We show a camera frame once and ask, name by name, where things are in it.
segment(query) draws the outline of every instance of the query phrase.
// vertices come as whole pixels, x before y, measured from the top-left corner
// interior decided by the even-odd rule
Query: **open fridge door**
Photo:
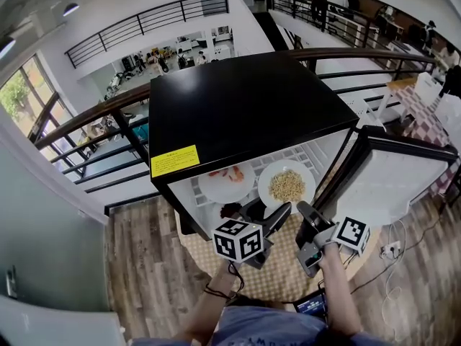
[[[335,222],[349,217],[370,226],[391,224],[456,158],[452,147],[364,126],[314,207]]]

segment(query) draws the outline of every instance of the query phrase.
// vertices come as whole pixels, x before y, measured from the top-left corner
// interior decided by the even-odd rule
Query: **yellow sticker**
[[[151,159],[152,177],[200,164],[195,145],[155,156]]]

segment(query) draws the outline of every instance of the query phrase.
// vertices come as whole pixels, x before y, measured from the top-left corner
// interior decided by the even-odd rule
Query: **wooden floor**
[[[439,219],[436,206],[426,198],[402,222],[407,250],[401,263],[353,294],[364,329],[390,342],[395,337],[399,345],[457,345],[453,340],[461,329],[461,204]],[[421,243],[414,246],[425,230]],[[403,245],[399,222],[390,234],[390,241]],[[350,282],[351,290],[392,264],[379,253],[388,237],[384,229],[375,252]],[[175,333],[209,277],[179,243],[169,204],[153,198],[111,210],[106,250],[110,304],[126,328],[125,339]],[[382,308],[393,268],[388,283],[392,299]]]

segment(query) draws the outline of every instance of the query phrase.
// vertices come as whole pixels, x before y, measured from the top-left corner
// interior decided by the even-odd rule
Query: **yellow checkered tablecloth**
[[[274,246],[271,248],[269,259],[261,270],[248,265],[241,266],[239,272],[245,280],[242,294],[265,301],[291,302],[318,289],[317,284],[323,279],[321,271],[315,278],[309,278],[296,258],[299,249],[295,238],[302,221],[301,214],[293,214],[278,232],[269,237]],[[357,273],[371,255],[380,231],[380,229],[372,230],[364,255],[356,258],[347,268],[348,279]],[[212,241],[205,241],[198,234],[184,236],[179,227],[178,233],[182,245],[189,250],[199,268],[213,275],[222,259],[215,254]],[[343,261],[348,257],[343,254],[341,256],[344,257]]]

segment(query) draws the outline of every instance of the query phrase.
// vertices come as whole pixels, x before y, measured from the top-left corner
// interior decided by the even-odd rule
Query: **refrigerator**
[[[149,106],[151,181],[178,212],[182,233],[206,240],[220,224],[217,203],[200,187],[206,174],[242,163],[251,168],[254,184],[239,200],[244,205],[258,198],[265,167],[292,159],[312,173],[315,197],[308,203],[320,212],[367,220],[382,213],[376,224],[384,224],[405,211],[457,155],[454,149],[389,136],[382,128],[359,130],[357,114],[283,52],[153,79]],[[409,174],[398,171],[401,165],[418,167]],[[385,183],[390,176],[396,187]],[[390,193],[394,187],[397,194]],[[367,214],[358,213],[362,208]]]

